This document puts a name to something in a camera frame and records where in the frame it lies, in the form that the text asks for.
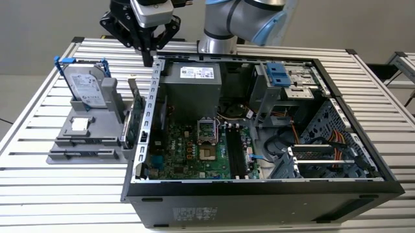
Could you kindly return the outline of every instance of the workbench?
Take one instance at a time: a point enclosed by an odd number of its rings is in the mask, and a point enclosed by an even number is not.
[[[394,65],[408,79],[415,83],[415,53],[394,52],[386,61],[388,65]]]
[[[196,43],[170,42],[163,51],[196,53]],[[415,119],[380,83],[360,57],[348,50],[237,46],[237,54],[317,58],[353,114],[405,189],[396,199],[341,225],[145,229],[119,200],[125,166],[47,165],[46,153],[70,110],[70,92],[53,68],[0,142],[0,232],[415,232]],[[131,99],[126,79],[147,94],[151,69],[111,39],[74,39],[62,57],[109,62],[117,91]]]

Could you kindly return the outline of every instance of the open computer tower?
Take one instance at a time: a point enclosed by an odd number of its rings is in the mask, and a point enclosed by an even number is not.
[[[145,227],[342,222],[402,193],[318,60],[153,68],[121,197]]]

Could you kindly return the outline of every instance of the robotic arm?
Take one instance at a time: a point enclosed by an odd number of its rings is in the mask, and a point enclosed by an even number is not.
[[[145,67],[151,66],[153,52],[162,49],[179,29],[173,8],[190,4],[190,0],[110,0],[99,25],[125,47],[133,47],[141,53]],[[154,36],[159,25],[165,30]]]
[[[190,4],[190,0],[110,0],[99,24],[125,47],[141,53],[145,67],[179,29],[173,8]],[[285,0],[205,0],[205,4],[200,53],[234,54],[237,37],[264,46],[285,22]],[[163,32],[154,36],[159,25]]]

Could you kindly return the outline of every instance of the power supply label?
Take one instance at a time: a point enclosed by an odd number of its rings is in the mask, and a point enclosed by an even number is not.
[[[214,220],[217,207],[183,207],[173,208],[173,217],[175,221],[206,221]]]
[[[213,68],[210,67],[181,67],[179,78],[182,79],[213,79]]]
[[[73,73],[70,78],[77,98],[91,108],[106,107],[94,76]]]

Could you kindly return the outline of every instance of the motherboard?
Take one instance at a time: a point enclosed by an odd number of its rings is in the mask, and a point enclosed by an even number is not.
[[[210,127],[204,122],[200,123],[200,128],[197,125],[170,123],[163,155],[151,155],[150,179],[234,179],[236,164],[237,174],[244,175],[241,179],[257,179],[254,159],[248,159],[246,154],[253,154],[249,130],[246,127],[234,129],[225,125],[214,125],[214,133],[209,133]],[[237,138],[232,137],[229,150],[226,136],[233,131]],[[201,142],[200,135],[210,138],[216,135],[217,142]]]

